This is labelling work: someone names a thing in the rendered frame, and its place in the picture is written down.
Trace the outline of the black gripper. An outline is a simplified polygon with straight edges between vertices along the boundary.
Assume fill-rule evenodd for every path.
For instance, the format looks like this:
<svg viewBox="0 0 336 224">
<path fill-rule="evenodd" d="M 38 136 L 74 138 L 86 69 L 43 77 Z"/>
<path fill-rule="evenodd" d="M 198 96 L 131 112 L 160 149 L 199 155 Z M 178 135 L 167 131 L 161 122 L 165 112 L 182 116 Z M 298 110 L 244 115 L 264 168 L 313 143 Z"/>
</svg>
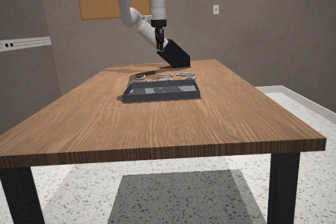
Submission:
<svg viewBox="0 0 336 224">
<path fill-rule="evenodd" d="M 157 49 L 162 52 L 163 44 L 164 44 L 164 29 L 162 27 L 166 27 L 166 19 L 159 20 L 151 20 L 151 26 L 155 28 L 155 40 L 157 42 Z"/>
</svg>

